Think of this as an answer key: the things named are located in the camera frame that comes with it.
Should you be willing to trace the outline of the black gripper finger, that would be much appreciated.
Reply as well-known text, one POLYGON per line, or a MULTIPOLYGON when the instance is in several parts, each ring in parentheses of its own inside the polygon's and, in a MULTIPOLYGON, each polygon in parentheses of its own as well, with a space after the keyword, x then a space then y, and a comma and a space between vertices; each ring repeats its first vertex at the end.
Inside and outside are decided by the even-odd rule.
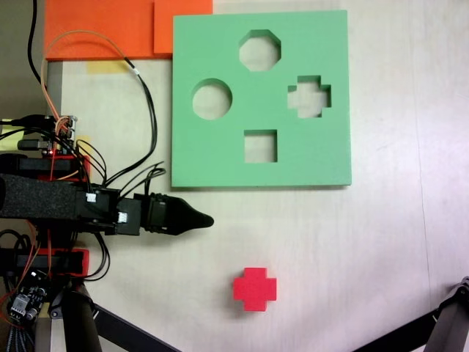
POLYGON ((169 198, 169 217, 172 220, 213 220, 213 217, 203 213, 179 197, 169 198))
POLYGON ((202 221, 202 222, 184 222, 174 225, 171 228, 171 235, 181 235, 187 231, 198 230, 208 228, 214 225, 214 220, 202 221))

